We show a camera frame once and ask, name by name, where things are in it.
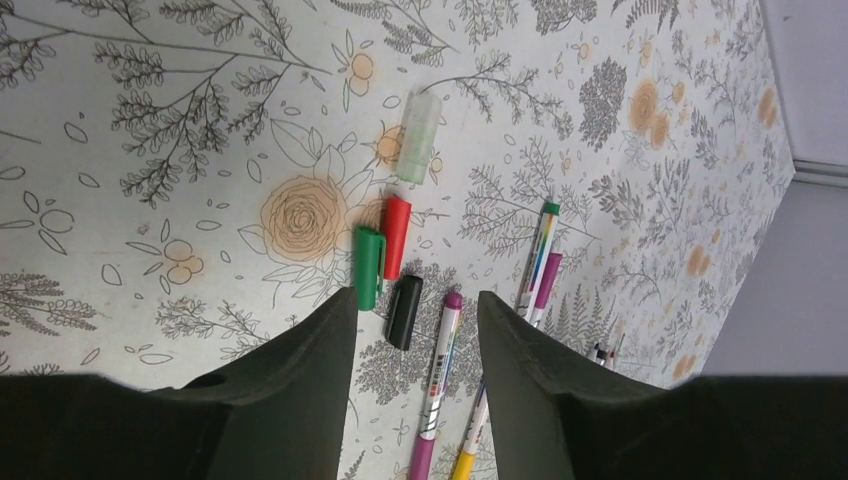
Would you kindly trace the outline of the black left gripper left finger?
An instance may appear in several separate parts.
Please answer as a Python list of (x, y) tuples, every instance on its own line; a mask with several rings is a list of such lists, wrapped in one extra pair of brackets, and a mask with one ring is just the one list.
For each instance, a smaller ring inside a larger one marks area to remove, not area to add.
[(180, 389), (98, 375), (1, 380), (5, 479), (332, 479), (357, 334), (343, 288), (295, 327)]

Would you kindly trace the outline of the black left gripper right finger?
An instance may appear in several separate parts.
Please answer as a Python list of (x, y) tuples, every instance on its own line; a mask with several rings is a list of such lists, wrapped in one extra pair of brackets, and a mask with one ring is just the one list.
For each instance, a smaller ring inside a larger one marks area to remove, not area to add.
[(696, 376), (662, 389), (534, 328), (491, 291), (477, 323), (502, 479), (843, 479), (843, 376)]

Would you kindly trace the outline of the clear pen cap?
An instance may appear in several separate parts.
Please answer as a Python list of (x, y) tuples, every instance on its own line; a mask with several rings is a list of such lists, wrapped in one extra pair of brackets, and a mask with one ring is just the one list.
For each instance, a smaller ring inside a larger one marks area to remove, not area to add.
[(427, 173), (434, 146), (442, 100), (430, 92), (413, 92), (408, 97), (402, 119), (403, 139), (396, 174), (402, 181), (421, 185)]

